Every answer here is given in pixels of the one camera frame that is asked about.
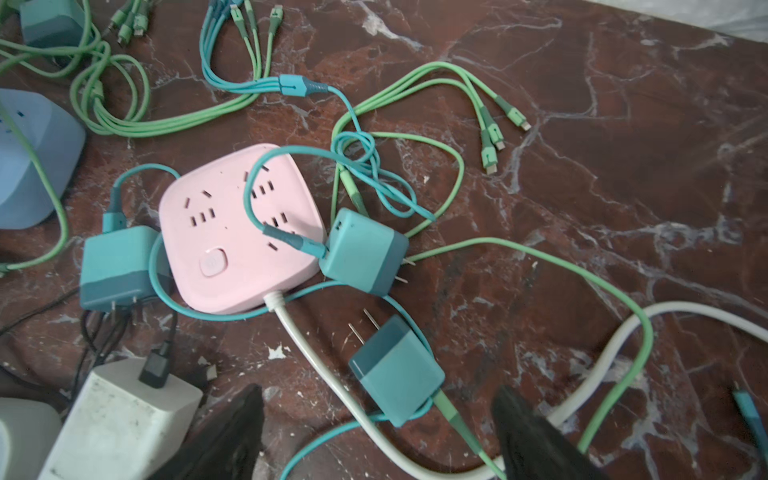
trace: metal prong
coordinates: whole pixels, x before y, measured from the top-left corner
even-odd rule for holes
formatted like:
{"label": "metal prong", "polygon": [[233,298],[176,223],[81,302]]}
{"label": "metal prong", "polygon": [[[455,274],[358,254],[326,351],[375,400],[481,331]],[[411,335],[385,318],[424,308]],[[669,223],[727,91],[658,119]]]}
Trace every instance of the metal prong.
{"label": "metal prong", "polygon": [[373,318],[373,315],[371,315],[371,312],[369,312],[368,309],[366,308],[362,309],[362,312],[366,314],[366,316],[368,317],[368,320],[370,320],[373,326],[376,327],[376,329],[378,330],[380,328],[379,324]]}
{"label": "metal prong", "polygon": [[362,343],[363,345],[365,345],[365,344],[366,344],[366,341],[362,339],[362,337],[360,336],[360,334],[359,334],[359,333],[357,333],[357,330],[355,330],[355,327],[353,327],[351,323],[347,323],[347,325],[349,325],[349,328],[350,328],[350,329],[352,329],[352,333],[354,333],[354,334],[355,334],[355,336],[356,336],[356,337],[357,337],[357,339],[360,341],[360,343]]}

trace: black plug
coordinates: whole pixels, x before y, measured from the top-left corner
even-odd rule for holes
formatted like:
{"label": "black plug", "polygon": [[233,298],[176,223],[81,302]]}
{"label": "black plug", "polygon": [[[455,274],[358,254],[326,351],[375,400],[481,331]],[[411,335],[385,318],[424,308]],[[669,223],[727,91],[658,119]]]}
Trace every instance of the black plug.
{"label": "black plug", "polygon": [[159,349],[152,350],[141,369],[139,382],[161,389],[165,386],[170,372],[170,340],[165,340]]}

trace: white power adapter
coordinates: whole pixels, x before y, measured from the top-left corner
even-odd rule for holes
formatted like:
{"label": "white power adapter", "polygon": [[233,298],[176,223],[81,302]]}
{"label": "white power adapter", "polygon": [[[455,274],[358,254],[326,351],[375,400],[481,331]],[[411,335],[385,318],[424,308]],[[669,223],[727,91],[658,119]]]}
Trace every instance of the white power adapter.
{"label": "white power adapter", "polygon": [[93,369],[38,480],[143,480],[176,453],[203,393],[170,375],[139,382],[144,359]]}
{"label": "white power adapter", "polygon": [[[274,148],[253,145],[212,161],[173,182],[160,200],[170,269],[181,297],[196,310],[242,312],[319,271],[317,258],[267,237],[245,213],[250,169]],[[263,223],[325,240],[323,220],[290,155],[267,162],[248,197]]]}

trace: marble table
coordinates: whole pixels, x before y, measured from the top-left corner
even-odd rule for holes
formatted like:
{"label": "marble table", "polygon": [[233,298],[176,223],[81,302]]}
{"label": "marble table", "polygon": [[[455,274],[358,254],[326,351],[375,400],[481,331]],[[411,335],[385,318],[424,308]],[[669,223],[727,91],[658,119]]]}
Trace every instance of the marble table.
{"label": "marble table", "polygon": [[[276,73],[309,74],[357,102],[420,64],[451,61],[528,115],[533,127],[527,134],[500,122],[507,147],[490,177],[481,169],[471,106],[455,89],[430,88],[363,118],[371,131],[436,137],[467,161],[452,208],[415,237],[411,251],[504,237],[578,263],[641,305],[693,300],[768,326],[768,45],[576,0],[285,3]],[[272,6],[255,5],[261,18]],[[116,4],[94,8],[103,26]],[[161,2],[147,37],[127,49],[149,71],[148,118],[230,97],[206,85],[200,70],[197,39],[205,8],[206,2]],[[14,27],[5,32],[13,36]],[[232,80],[247,77],[249,62],[232,25],[217,44],[214,68]],[[106,82],[117,111],[127,97],[118,80]],[[63,82],[16,70],[0,85],[40,91],[69,108]],[[2,320],[78,283],[84,239],[99,232],[108,186],[129,167],[158,162],[186,173],[263,141],[328,147],[343,112],[331,98],[272,94],[166,137],[90,135],[65,194],[72,240],[56,260],[0,280]],[[500,116],[495,107],[492,112]],[[435,208],[448,194],[456,168],[442,152],[401,141],[383,142],[380,150],[388,168],[417,186],[426,207]],[[333,166],[312,158],[298,164],[327,222]],[[161,173],[129,182],[127,215],[157,226],[157,203],[169,183]],[[364,196],[375,218],[399,230],[418,222],[393,220],[371,191]],[[31,257],[57,236],[53,218],[30,230],[0,232],[0,256]],[[498,444],[489,402],[497,386],[512,385],[539,412],[550,411],[627,316],[626,308],[575,275],[500,247],[442,255],[401,275],[409,283],[396,285],[392,295],[424,329],[445,369],[446,393],[493,454]],[[380,319],[392,313],[383,302],[344,288],[291,307],[310,341],[350,382],[346,362],[360,345],[347,323],[371,335],[362,322],[364,307]],[[5,339],[0,360],[29,369],[30,379],[67,388],[83,347],[78,314],[72,300],[30,321]],[[164,306],[148,307],[115,358],[143,356],[156,346],[166,315]],[[734,381],[745,386],[768,415],[768,348],[699,316],[666,315],[653,323],[654,353],[598,433],[593,462],[625,480],[762,478],[764,467],[729,390]],[[595,398],[563,426],[569,439],[578,439],[639,345],[637,334]],[[195,425],[246,384],[264,388],[265,451],[254,478],[278,478],[301,445],[349,418],[274,316],[238,323],[181,318],[174,371],[191,371],[200,357],[214,363],[219,376]],[[435,412],[385,430],[432,468],[478,464]],[[406,475],[358,431],[313,453],[292,478]]]}

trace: white cable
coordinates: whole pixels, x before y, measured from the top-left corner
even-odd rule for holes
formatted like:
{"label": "white cable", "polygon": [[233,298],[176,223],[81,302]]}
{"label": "white cable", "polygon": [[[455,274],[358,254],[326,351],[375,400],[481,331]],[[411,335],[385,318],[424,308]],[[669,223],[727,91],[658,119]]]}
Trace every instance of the white cable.
{"label": "white cable", "polygon": [[[336,378],[333,372],[331,372],[325,363],[323,363],[321,358],[306,341],[285,307],[283,294],[280,292],[268,293],[264,297],[264,302],[266,303],[266,307],[270,309],[270,312],[275,312],[277,314],[277,318],[280,319],[283,327],[288,331],[288,334],[295,342],[296,346],[299,347],[301,353],[310,362],[310,365],[320,374],[320,377],[331,387],[331,390],[333,390],[336,396],[341,399],[346,408],[349,409],[355,417],[355,420],[357,420],[362,429],[366,431],[368,437],[373,440],[376,446],[381,449],[389,460],[400,467],[405,473],[418,480],[489,480],[490,478],[494,478],[495,475],[493,471],[486,465],[479,466],[468,472],[440,473],[424,468],[403,455],[403,453],[400,452],[378,428],[376,428],[376,425],[374,425],[368,418],[365,410],[363,410],[352,395],[346,391],[344,385],[342,385],[339,379]],[[732,313],[711,306],[701,305],[700,303],[664,302],[646,307],[643,311],[649,317],[671,312],[696,313],[709,316],[735,326],[736,328],[768,343],[768,330],[739,316],[733,315]],[[594,391],[602,383],[605,374],[610,369],[611,364],[621,347],[624,345],[624,342],[627,341],[629,335],[632,334],[634,329],[639,325],[640,320],[635,315],[629,317],[621,324],[621,327],[619,327],[616,333],[611,337],[611,341],[608,342],[608,345],[605,347],[605,350],[603,350],[600,358],[594,364],[594,368],[586,380],[547,417],[552,425],[560,425],[589,400]],[[500,468],[504,468],[504,460],[501,456],[494,458],[494,463]]]}
{"label": "white cable", "polygon": [[[740,316],[733,315],[724,310],[720,310],[708,305],[702,305],[701,303],[693,302],[662,302],[655,305],[647,306],[643,309],[648,318],[652,316],[661,315],[663,313],[682,312],[682,313],[696,313],[697,315],[709,316],[715,320],[727,323],[731,326],[735,326],[737,329],[743,330],[749,333],[751,336],[756,337],[768,343],[768,330],[755,325],[754,323],[741,318]],[[559,405],[555,410],[547,415],[549,422],[558,426],[565,422],[571,415],[576,413],[582,405],[592,396],[595,390],[598,389],[600,384],[608,373],[611,364],[614,362],[616,355],[621,350],[621,347],[629,338],[629,335],[640,326],[640,319],[637,315],[633,315],[626,319],[621,324],[616,333],[611,337],[611,341],[605,346],[603,353],[600,354],[600,358],[595,362],[594,368],[589,373],[587,378],[581,385]]]}

